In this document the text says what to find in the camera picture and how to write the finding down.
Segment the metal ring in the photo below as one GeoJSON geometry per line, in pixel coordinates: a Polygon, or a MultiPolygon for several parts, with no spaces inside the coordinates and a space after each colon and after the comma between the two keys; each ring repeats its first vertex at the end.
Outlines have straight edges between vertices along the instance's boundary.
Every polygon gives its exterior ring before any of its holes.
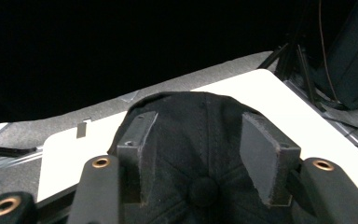
{"type": "Polygon", "coordinates": [[[313,165],[318,167],[319,169],[325,170],[325,171],[333,171],[334,170],[334,166],[328,161],[314,161],[313,165]]]}
{"type": "Polygon", "coordinates": [[[105,166],[108,166],[110,163],[110,160],[108,158],[100,158],[92,163],[92,166],[95,168],[103,168],[105,166]]]}
{"type": "Polygon", "coordinates": [[[0,201],[0,216],[5,215],[16,209],[21,203],[19,196],[12,196],[0,201]]]}

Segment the dark background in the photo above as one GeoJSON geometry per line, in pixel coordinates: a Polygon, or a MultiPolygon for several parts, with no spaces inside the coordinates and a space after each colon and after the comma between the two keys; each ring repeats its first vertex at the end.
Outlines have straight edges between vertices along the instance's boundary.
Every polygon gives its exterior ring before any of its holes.
{"type": "MultiPolygon", "coordinates": [[[[0,3],[0,122],[57,116],[273,50],[299,2],[0,3]]],[[[327,47],[353,2],[324,1],[327,47]]],[[[313,65],[322,55],[316,21],[306,43],[313,65]]]]}

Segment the white table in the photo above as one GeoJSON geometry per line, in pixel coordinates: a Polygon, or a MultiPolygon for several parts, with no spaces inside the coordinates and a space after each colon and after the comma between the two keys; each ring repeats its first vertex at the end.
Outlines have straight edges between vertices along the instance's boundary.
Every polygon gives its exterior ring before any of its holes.
{"type": "MultiPolygon", "coordinates": [[[[193,91],[228,95],[271,120],[301,148],[301,159],[320,157],[340,165],[358,187],[358,148],[321,118],[268,70],[255,70],[193,91]]],[[[44,144],[38,201],[79,181],[84,163],[106,154],[126,112],[53,134],[44,144]]]]}

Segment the black cap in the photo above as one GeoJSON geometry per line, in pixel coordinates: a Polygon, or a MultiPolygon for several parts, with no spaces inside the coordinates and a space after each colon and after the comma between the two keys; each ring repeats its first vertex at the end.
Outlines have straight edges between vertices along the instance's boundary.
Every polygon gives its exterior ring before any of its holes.
{"type": "Polygon", "coordinates": [[[292,222],[288,207],[262,204],[241,161],[241,115],[257,111],[206,92],[159,93],[129,110],[109,153],[150,111],[158,117],[140,155],[143,202],[125,205],[126,223],[292,222]]]}

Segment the cap button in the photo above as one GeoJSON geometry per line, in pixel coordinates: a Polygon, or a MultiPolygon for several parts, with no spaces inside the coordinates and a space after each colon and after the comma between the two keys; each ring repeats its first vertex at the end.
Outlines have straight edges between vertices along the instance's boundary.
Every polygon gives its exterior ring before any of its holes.
{"type": "Polygon", "coordinates": [[[212,205],[219,194],[219,187],[210,177],[200,177],[193,180],[189,187],[190,202],[198,207],[212,205]]]}

